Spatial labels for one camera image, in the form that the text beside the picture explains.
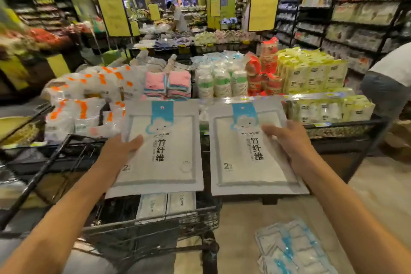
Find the floor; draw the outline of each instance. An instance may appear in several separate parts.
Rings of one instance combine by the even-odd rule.
[[[368,157],[349,185],[377,219],[411,249],[411,165],[388,157]],[[221,210],[220,227],[215,231],[220,245],[219,274],[260,273],[255,230],[275,222],[291,221],[295,216],[301,217],[318,236],[338,273],[354,273],[315,197],[302,196],[282,200],[275,206],[263,206],[260,202],[225,203]],[[178,254],[174,273],[202,273],[199,260],[197,252]]]

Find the bamboo fiber towel package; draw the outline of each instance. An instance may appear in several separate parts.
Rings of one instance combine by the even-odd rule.
[[[279,97],[209,107],[213,195],[308,194],[276,137],[261,124],[284,126]]]
[[[202,191],[198,101],[126,103],[123,141],[143,135],[106,198]]]

